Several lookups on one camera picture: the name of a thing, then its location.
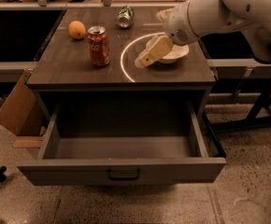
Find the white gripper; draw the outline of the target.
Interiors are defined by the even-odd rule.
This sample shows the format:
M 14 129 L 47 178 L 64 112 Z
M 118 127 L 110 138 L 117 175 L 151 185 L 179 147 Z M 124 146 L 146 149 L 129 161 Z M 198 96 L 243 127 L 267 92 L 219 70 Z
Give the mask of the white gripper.
M 164 22 L 164 32 L 169 37 L 167 35 L 154 36 L 135 59 L 136 67 L 145 68 L 161 60 L 172 51 L 174 44 L 185 46 L 199 39 L 190 25 L 189 5 L 190 2 L 187 1 L 173 9 L 169 8 L 156 13 L 158 21 Z

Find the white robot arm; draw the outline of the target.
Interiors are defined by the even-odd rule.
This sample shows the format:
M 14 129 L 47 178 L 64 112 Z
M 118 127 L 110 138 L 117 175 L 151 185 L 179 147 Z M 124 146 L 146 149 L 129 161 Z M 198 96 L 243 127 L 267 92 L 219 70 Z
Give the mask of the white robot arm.
M 156 14 L 164 34 L 152 38 L 135 59 L 144 68 L 175 45 L 185 46 L 212 34 L 242 33 L 255 60 L 271 63 L 271 0 L 188 0 Z

